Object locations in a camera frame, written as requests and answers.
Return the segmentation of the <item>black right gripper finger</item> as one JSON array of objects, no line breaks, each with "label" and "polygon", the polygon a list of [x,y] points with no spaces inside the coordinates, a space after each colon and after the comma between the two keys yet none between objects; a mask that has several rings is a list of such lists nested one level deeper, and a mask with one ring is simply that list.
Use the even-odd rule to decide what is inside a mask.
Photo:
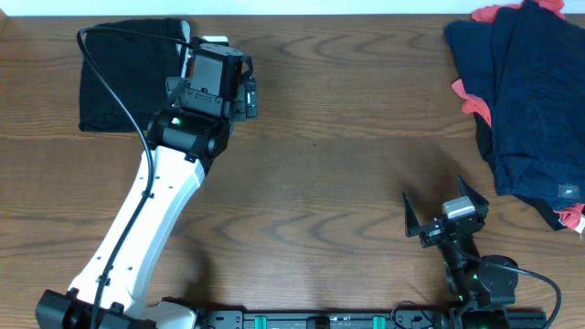
[{"label": "black right gripper finger", "polygon": [[420,223],[405,192],[402,193],[402,197],[405,208],[405,235],[407,237],[417,236],[420,234]]},{"label": "black right gripper finger", "polygon": [[467,196],[477,211],[488,211],[489,201],[471,188],[460,175],[456,179],[462,196]]}]

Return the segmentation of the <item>black shorts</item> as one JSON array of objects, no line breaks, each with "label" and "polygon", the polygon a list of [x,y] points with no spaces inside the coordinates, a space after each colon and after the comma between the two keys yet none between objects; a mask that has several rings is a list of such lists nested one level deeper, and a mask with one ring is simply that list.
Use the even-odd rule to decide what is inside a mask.
[{"label": "black shorts", "polygon": [[[92,32],[86,47],[105,79],[142,130],[165,105],[165,82],[186,74],[183,46],[118,33]],[[80,78],[80,123],[83,132],[133,133],[131,122],[87,65]]]}]

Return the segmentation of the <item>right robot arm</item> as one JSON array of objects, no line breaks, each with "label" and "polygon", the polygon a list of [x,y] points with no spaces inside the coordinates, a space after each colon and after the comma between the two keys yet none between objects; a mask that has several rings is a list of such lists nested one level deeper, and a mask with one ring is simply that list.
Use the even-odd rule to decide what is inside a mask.
[{"label": "right robot arm", "polygon": [[447,201],[442,214],[421,225],[410,203],[405,205],[405,235],[417,237],[423,248],[436,246],[443,256],[447,283],[459,302],[433,317],[437,328],[509,328],[506,307],[516,302],[516,263],[508,257],[482,257],[473,234],[485,224],[489,202],[457,178],[461,196]]}]

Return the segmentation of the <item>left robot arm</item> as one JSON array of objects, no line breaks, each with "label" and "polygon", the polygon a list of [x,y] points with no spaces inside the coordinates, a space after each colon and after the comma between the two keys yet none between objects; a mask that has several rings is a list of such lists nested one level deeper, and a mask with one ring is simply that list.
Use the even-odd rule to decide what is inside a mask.
[{"label": "left robot arm", "polygon": [[177,299],[154,306],[146,294],[171,231],[233,125],[258,114],[251,58],[224,37],[204,40],[190,78],[166,82],[168,100],[143,134],[131,190],[103,242],[64,293],[47,290],[35,315],[42,328],[195,328],[199,311]]}]

